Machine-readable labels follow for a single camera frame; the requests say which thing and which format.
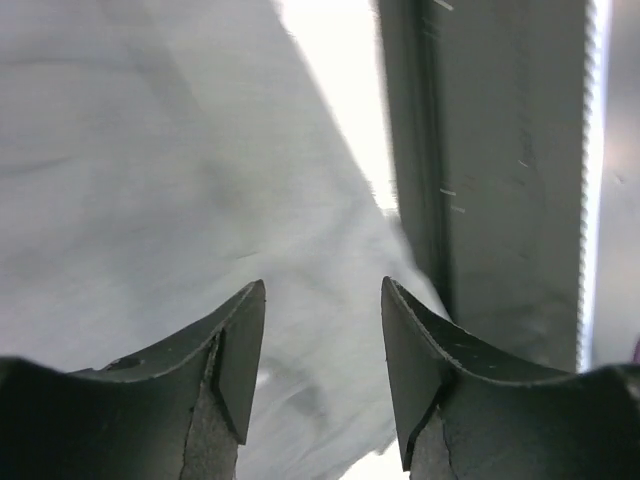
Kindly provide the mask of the grey long sleeve shirt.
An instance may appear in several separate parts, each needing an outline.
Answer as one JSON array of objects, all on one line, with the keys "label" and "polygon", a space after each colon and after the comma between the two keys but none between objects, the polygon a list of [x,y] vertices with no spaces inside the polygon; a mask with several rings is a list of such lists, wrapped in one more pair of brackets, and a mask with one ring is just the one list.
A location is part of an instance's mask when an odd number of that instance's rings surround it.
[{"label": "grey long sleeve shirt", "polygon": [[1,350],[100,367],[261,279],[241,479],[400,479],[400,228],[371,1],[5,1]]}]

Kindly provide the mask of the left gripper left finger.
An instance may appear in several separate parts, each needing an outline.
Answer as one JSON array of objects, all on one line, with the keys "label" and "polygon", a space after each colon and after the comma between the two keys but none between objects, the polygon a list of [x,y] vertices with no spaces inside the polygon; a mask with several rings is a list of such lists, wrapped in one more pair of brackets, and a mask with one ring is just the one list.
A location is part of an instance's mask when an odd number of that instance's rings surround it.
[{"label": "left gripper left finger", "polygon": [[246,442],[265,286],[107,367],[1,361],[5,479],[230,479]]}]

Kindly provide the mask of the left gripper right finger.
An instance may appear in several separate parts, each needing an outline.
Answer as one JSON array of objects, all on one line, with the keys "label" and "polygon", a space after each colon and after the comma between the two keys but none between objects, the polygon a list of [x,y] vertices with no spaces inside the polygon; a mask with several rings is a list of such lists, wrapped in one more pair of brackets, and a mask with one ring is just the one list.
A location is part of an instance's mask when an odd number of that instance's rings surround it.
[{"label": "left gripper right finger", "polygon": [[635,479],[639,369],[574,374],[504,352],[385,278],[402,467],[414,479]]}]

